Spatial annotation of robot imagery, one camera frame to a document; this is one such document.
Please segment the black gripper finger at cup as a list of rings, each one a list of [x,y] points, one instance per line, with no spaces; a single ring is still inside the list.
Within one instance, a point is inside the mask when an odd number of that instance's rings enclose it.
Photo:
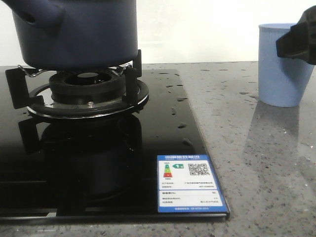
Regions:
[[[277,56],[316,64],[316,7],[305,10],[288,33],[276,40]]]

